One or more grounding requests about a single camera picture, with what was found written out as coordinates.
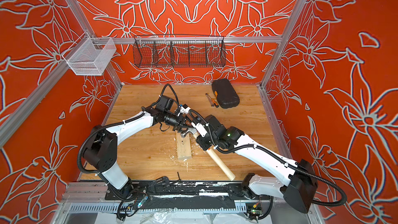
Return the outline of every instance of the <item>black wire basket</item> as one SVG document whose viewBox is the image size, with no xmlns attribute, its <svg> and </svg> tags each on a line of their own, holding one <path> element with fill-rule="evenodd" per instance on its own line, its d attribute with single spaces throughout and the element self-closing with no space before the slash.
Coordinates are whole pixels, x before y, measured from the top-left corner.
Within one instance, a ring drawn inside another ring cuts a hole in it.
<svg viewBox="0 0 398 224">
<path fill-rule="evenodd" d="M 134 36 L 137 67 L 224 67 L 224 37 L 173 35 Z"/>
</svg>

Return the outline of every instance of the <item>black cable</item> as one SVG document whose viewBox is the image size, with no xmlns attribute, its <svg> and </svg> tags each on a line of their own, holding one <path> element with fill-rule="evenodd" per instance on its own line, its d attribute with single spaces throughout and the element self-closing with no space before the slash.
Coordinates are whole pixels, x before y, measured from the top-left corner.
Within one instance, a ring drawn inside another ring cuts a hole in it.
<svg viewBox="0 0 398 224">
<path fill-rule="evenodd" d="M 289 168 L 295 170 L 296 172 L 298 172 L 298 173 L 300 173 L 300 174 L 303 174 L 303 175 L 306 175 L 306 176 L 315 178 L 315 179 L 318 180 L 318 181 L 321 181 L 321 182 L 323 182 L 323 183 L 326 183 L 327 185 L 329 185 L 329 186 L 335 188 L 335 189 L 341 194 L 341 199 L 338 200 L 338 201 L 336 201 L 336 202 L 322 202 L 322 201 L 316 201 L 316 200 L 313 199 L 313 200 L 312 200 L 312 203 L 313 203 L 313 204 L 317 204 L 317 205 L 321 205 L 321 206 L 327 206 L 327 207 L 337 207 L 337 206 L 341 206 L 341 205 L 345 204 L 345 202 L 347 201 L 347 195 L 346 195 L 346 193 L 345 193 L 345 192 L 343 191 L 343 189 L 341 189 L 337 184 L 335 184 L 335 183 L 333 183 L 333 182 L 331 182 L 331 181 L 329 181 L 329 180 L 327 180 L 327 179 L 325 179 L 325 178 L 323 178 L 323 177 L 317 176 L 317 175 L 315 175 L 315 174 L 312 174 L 312 173 L 310 173 L 310 172 L 307 172 L 307 171 L 305 171 L 305 170 L 303 170 L 303 169 L 300 169 L 300 168 L 298 168 L 298 167 L 295 167 L 295 166 L 289 164 L 288 162 L 286 162 L 285 160 L 283 160 L 281 157 L 277 156 L 276 154 L 274 154 L 273 152 L 271 152 L 270 150 L 268 150 L 268 149 L 266 149 L 266 148 L 264 148 L 264 147 L 262 147 L 262 146 L 255 146 L 254 144 L 244 144 L 244 145 L 242 145 L 242 146 L 235 147 L 235 148 L 233 148 L 233 149 L 231 149 L 231 150 L 227 150 L 227 151 L 222 150 L 222 149 L 221 149 L 220 147 L 218 147 L 218 146 L 216 145 L 216 143 L 214 142 L 213 136 L 212 136 L 212 133 L 211 133 L 211 130 L 210 130 L 210 126 L 208 125 L 207 121 L 206 121 L 197 111 L 190 109 L 190 110 L 189 110 L 189 114 L 191 115 L 192 118 L 193 118 L 192 112 L 195 113 L 201 120 L 203 120 L 203 122 L 205 122 L 205 126 L 207 127 L 207 132 L 208 132 L 209 135 L 210 135 L 211 143 L 214 145 L 214 147 L 217 147 L 217 151 L 219 151 L 219 152 L 221 152 L 221 153 L 223 153 L 223 154 L 229 154 L 229 153 L 232 153 L 232 152 L 235 152 L 235 151 L 237 151 L 237 150 L 244 149 L 244 148 L 250 148 L 250 147 L 252 147 L 252 148 L 255 148 L 255 149 L 259 149 L 259 150 L 261 150 L 261 151 L 263 151 L 263 152 L 266 152 L 268 155 L 270 155 L 270 156 L 273 157 L 274 159 L 278 160 L 281 164 L 283 164 L 283 165 L 286 165 L 286 164 L 287 164 L 287 167 L 289 167 Z"/>
<path fill-rule="evenodd" d="M 129 122 L 135 121 L 135 120 L 141 118 L 142 116 L 144 116 L 144 114 L 145 114 L 145 113 L 141 113 L 139 116 L 133 117 L 133 118 L 131 118 L 131 119 L 128 119 L 128 120 L 126 120 L 125 122 L 126 122 L 126 123 L 129 123 Z M 97 130 L 95 130 L 94 132 L 92 132 L 92 133 L 86 138 L 86 140 L 85 140 L 85 141 L 82 143 L 82 145 L 80 146 L 79 152 L 77 153 L 77 168 L 79 168 L 79 170 L 80 170 L 81 172 L 83 172 L 83 173 L 85 173 L 85 174 L 89 174 L 89 173 L 99 173 L 99 171 L 97 171 L 96 169 L 88 170 L 88 169 L 85 169 L 85 168 L 83 167 L 83 165 L 82 165 L 83 150 L 84 150 L 84 148 L 85 148 L 85 146 L 86 146 L 87 141 L 88 141 L 90 138 L 92 138 L 93 136 L 97 135 L 98 132 L 101 132 L 101 131 L 105 130 L 106 128 L 109 128 L 109 127 L 115 127 L 115 126 L 124 124 L 125 122 L 118 122 L 118 123 L 113 123 L 113 124 L 107 124 L 107 125 L 105 125 L 105 126 L 103 126 L 103 127 L 98 128 Z"/>
<path fill-rule="evenodd" d="M 138 193 L 137 193 L 137 195 L 133 195 L 133 193 L 137 192 L 137 189 L 133 189 L 131 197 L 130 198 L 124 198 L 122 195 L 120 195 L 120 193 L 117 191 L 117 189 L 112 184 L 108 184 L 108 186 L 109 186 L 110 190 L 112 191 L 113 195 L 116 198 L 118 198 L 119 200 L 124 201 L 124 202 L 131 202 L 138 195 Z"/>
<path fill-rule="evenodd" d="M 137 196 L 136 196 L 135 199 L 134 199 L 134 200 L 135 200 L 134 203 L 131 203 L 131 204 L 127 205 L 127 207 L 126 207 L 126 208 L 123 208 L 123 209 L 122 209 L 122 205 L 123 205 L 123 203 L 125 203 L 125 201 L 121 201 L 120 204 L 119 204 L 119 206 L 117 207 L 117 212 L 116 212 L 117 218 L 120 219 L 120 220 L 123 220 L 123 218 L 120 216 L 120 211 L 124 211 L 126 217 L 132 217 L 134 214 L 136 214 L 137 211 L 138 211 L 138 209 L 139 209 L 138 207 L 134 210 L 134 212 L 132 212 L 132 214 L 127 214 L 127 209 L 131 206 L 131 210 L 133 210 L 135 204 L 138 202 L 137 199 L 138 199 L 138 192 L 137 192 Z"/>
<path fill-rule="evenodd" d="M 262 216 L 258 217 L 259 220 L 262 220 L 262 219 L 264 219 L 267 215 L 269 215 L 269 213 L 271 212 L 271 209 L 272 209 L 272 203 L 273 203 L 273 197 L 271 196 L 271 199 L 270 199 L 270 201 L 269 201 L 268 210 L 267 210 Z"/>
<path fill-rule="evenodd" d="M 235 196 L 237 196 L 237 197 L 244 197 L 244 194 L 243 194 L 243 193 L 242 193 L 241 195 L 238 195 L 238 194 L 236 194 L 236 193 L 233 192 L 233 191 L 230 191 L 230 193 L 233 194 L 233 195 L 235 195 Z"/>
<path fill-rule="evenodd" d="M 159 100 L 160 100 L 160 98 L 162 97 L 164 91 L 166 90 L 166 87 L 169 87 L 169 88 L 172 90 L 172 92 L 173 92 L 173 94 L 174 94 L 174 97 L 176 97 L 177 108 L 176 108 L 175 114 L 177 114 L 178 112 L 180 112 L 180 103 L 179 103 L 179 101 L 178 101 L 178 97 L 177 97 L 176 92 L 174 91 L 174 89 L 172 88 L 172 86 L 171 86 L 169 83 L 167 83 L 166 85 L 164 85 L 164 87 L 163 87 L 163 89 L 162 89 L 162 92 L 161 92 L 161 94 L 159 95 L 159 98 L 158 98 L 158 100 L 156 101 L 156 103 L 159 102 Z"/>
</svg>

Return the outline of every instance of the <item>aluminum rail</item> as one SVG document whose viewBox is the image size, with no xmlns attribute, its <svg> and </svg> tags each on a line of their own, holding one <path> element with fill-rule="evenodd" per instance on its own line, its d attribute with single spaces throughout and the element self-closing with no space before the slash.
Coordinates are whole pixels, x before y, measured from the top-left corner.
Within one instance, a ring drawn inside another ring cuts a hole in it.
<svg viewBox="0 0 398 224">
<path fill-rule="evenodd" d="M 134 44 L 136 40 L 141 41 L 210 41 L 222 39 L 223 37 L 137 37 L 134 38 L 112 38 L 115 44 Z M 92 38 L 95 44 L 106 44 L 109 37 L 98 37 Z M 224 37 L 224 43 L 236 44 L 236 43 L 280 43 L 282 40 L 281 36 L 275 37 Z"/>
</svg>

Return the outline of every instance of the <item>wooden hammer handle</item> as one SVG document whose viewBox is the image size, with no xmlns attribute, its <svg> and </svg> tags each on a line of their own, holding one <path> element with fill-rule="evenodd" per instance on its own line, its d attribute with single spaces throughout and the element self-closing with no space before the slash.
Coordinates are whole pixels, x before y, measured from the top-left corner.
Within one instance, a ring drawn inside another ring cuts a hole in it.
<svg viewBox="0 0 398 224">
<path fill-rule="evenodd" d="M 209 154 L 210 157 L 214 160 L 214 162 L 216 162 L 216 164 L 222 169 L 222 171 L 225 173 L 225 175 L 229 178 L 230 181 L 235 179 L 235 175 L 228 167 L 226 167 L 225 163 L 218 157 L 218 155 L 214 152 L 214 150 L 211 147 L 207 149 L 207 154 Z"/>
</svg>

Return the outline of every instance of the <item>black tool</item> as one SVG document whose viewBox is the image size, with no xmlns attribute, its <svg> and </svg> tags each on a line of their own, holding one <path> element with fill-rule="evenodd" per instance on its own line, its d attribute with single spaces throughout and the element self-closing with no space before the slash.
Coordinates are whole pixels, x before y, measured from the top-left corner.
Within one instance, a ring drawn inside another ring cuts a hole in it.
<svg viewBox="0 0 398 224">
<path fill-rule="evenodd" d="M 216 80 L 211 84 L 214 95 L 222 108 L 236 107 L 240 99 L 227 79 Z"/>
<path fill-rule="evenodd" d="M 164 176 L 161 178 L 157 178 L 155 181 L 151 182 L 149 184 L 149 188 L 151 189 L 152 192 L 156 192 L 155 186 L 157 185 L 163 185 L 163 189 L 166 188 L 167 186 L 170 185 L 169 178 Z"/>
<path fill-rule="evenodd" d="M 178 175 L 178 180 L 172 182 L 171 184 L 169 184 L 169 186 L 173 185 L 173 184 L 176 184 L 177 182 L 181 182 L 180 173 L 177 172 L 177 175 Z"/>
</svg>

